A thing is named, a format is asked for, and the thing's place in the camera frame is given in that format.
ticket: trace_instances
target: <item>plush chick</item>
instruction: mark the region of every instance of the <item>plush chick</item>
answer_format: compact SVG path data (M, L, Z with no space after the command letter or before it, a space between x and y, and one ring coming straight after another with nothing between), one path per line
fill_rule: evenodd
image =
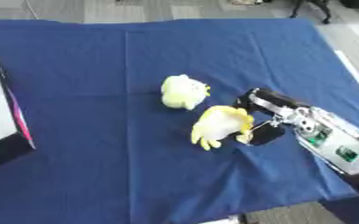
M200 140L201 147L209 151L221 147L223 138L232 133L239 132L236 140L243 144L252 138L251 128L254 118L248 115L244 108L232 108L230 106L213 106L207 109L192 129L192 143Z
M209 89L185 74L169 76L162 84L162 102L169 108L192 110L209 96Z

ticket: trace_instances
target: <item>stuffed animal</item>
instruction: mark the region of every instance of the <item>stuffed animal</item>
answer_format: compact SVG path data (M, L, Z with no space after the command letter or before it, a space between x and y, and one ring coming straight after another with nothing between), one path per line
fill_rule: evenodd
M213 106L207 109L192 129L192 143L200 140L201 147L209 151L221 147L223 138L232 133L241 133L236 141L247 144L252 138L253 116L248 115L244 108L230 106Z
M162 102L169 108L192 110L209 96L209 89L185 74L169 76L162 84Z

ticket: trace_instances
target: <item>floor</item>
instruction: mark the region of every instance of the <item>floor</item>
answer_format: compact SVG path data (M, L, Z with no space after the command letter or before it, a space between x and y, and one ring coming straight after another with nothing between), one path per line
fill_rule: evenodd
M286 18L292 0L257 6L234 6L227 0L29 0L42 19L75 23L129 23L176 18ZM332 24L321 24L322 13L305 4L300 17L314 21L346 67L359 80L359 10L331 0ZM34 19L25 0L0 0L0 19ZM248 214L259 224L342 224L319 203L279 207Z

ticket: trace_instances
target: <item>blue tablecloth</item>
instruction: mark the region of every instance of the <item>blue tablecloth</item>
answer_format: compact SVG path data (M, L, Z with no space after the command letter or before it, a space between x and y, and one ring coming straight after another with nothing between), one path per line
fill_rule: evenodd
M359 125L359 85L305 20L0 21L0 61L38 149L0 167L0 224L195 223L355 195L291 133L190 144L204 109L257 87ZM164 107L159 87L175 74L211 97Z

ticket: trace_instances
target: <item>cable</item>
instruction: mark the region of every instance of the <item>cable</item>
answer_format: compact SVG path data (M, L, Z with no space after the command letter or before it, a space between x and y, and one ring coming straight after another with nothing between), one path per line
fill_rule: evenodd
M31 4L30 4L30 0L25 0L25 4L27 5L28 10L30 11L30 13L32 14L32 16L35 19L39 19L37 13L35 12L34 8L32 8Z

